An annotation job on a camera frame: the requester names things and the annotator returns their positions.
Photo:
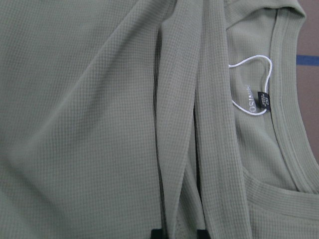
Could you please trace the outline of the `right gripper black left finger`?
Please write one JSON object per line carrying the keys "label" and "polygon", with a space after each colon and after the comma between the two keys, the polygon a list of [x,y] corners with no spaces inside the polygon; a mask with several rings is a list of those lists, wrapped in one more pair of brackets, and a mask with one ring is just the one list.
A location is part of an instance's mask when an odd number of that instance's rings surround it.
{"label": "right gripper black left finger", "polygon": [[152,229],[150,239],[165,239],[164,229]]}

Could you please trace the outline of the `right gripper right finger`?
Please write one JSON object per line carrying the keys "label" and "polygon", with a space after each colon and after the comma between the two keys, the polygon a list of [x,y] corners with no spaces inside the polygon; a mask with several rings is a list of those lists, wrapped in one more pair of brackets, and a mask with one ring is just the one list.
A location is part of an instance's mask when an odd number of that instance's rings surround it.
{"label": "right gripper right finger", "polygon": [[196,232],[197,239],[209,239],[209,232],[206,229],[198,229]]}

